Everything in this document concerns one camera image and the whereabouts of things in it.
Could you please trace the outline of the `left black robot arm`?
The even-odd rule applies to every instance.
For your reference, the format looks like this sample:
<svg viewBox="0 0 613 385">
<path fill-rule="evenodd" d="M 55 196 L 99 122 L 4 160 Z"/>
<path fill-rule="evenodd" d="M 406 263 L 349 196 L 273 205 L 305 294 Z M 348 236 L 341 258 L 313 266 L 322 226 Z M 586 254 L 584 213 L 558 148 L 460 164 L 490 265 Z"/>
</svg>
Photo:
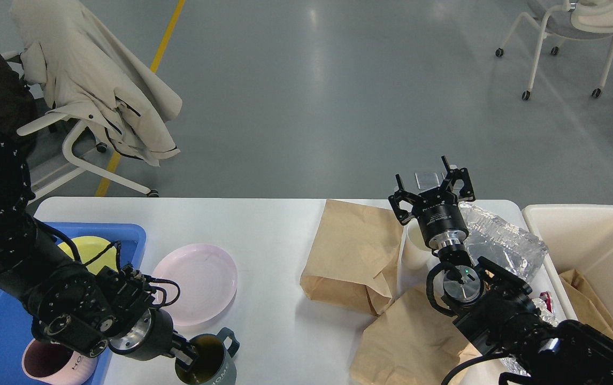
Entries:
<svg viewBox="0 0 613 385">
<path fill-rule="evenodd" d="M 91 358 L 111 349 L 140 361 L 175 358 L 177 368 L 190 369 L 200 354 L 157 303 L 160 279 L 120 256 L 116 269 L 91 273 L 94 258 L 81 260 L 72 242 L 65 253 L 56 241 L 68 237 L 26 212 L 32 197 L 22 151 L 0 132 L 0 290 L 33 317 L 33 336 Z"/>
</svg>

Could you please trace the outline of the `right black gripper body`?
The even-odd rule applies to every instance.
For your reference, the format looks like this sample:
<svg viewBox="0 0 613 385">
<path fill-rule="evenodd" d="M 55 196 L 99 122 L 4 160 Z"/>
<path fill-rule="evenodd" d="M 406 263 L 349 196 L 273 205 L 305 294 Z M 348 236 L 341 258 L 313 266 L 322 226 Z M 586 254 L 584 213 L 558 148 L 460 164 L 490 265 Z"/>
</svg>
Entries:
<svg viewBox="0 0 613 385">
<path fill-rule="evenodd" d="M 470 234 L 459 210 L 458 197 L 439 187 L 421 192 L 412 205 L 424 243 L 431 250 L 462 244 Z"/>
</svg>

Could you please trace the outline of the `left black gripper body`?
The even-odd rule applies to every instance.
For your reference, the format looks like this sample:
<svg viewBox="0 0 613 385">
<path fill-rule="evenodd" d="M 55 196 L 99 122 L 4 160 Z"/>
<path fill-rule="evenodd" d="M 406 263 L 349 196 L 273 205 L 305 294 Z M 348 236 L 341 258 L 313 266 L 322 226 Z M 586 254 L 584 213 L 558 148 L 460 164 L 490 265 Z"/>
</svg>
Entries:
<svg viewBox="0 0 613 385">
<path fill-rule="evenodd" d="M 172 358 L 174 350 L 182 349 L 184 337 L 173 328 L 172 317 L 160 309 L 149 309 L 135 326 L 121 338 L 111 338 L 109 349 L 113 353 L 138 361 L 159 356 Z"/>
</svg>

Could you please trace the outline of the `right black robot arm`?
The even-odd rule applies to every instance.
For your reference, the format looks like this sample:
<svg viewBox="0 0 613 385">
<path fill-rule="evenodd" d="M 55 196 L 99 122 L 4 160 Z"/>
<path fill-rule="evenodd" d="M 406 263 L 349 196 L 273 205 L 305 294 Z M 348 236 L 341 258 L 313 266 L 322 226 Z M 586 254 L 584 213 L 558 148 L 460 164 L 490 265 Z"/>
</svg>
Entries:
<svg viewBox="0 0 613 385">
<path fill-rule="evenodd" d="M 429 305 L 453 325 L 480 356 L 457 365 L 443 378 L 483 361 L 513 358 L 526 375 L 504 371 L 499 384 L 613 384 L 613 340 L 597 329 L 566 319 L 553 326 L 541 319 L 531 286 L 494 261 L 471 258 L 470 231 L 460 202 L 473 202 L 467 168 L 441 158 L 443 180 L 431 189 L 407 191 L 402 178 L 389 203 L 401 225 L 415 221 L 426 247 L 437 258 L 425 280 Z"/>
</svg>

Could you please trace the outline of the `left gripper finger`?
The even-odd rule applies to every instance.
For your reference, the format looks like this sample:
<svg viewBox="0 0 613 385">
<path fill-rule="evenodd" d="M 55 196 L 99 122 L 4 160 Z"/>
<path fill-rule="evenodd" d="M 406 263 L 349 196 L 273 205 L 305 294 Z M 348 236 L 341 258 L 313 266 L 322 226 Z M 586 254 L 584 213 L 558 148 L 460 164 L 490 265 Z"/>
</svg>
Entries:
<svg viewBox="0 0 613 385">
<path fill-rule="evenodd" d="M 176 330 L 173 331 L 173 349 L 179 353 L 198 353 L 192 342 Z"/>
<path fill-rule="evenodd" d="M 180 346 L 173 346 L 171 349 L 172 354 L 175 356 L 176 365 L 180 366 L 184 371 L 191 371 L 194 363 L 199 358 L 199 352 L 193 344 L 182 344 Z"/>
</svg>

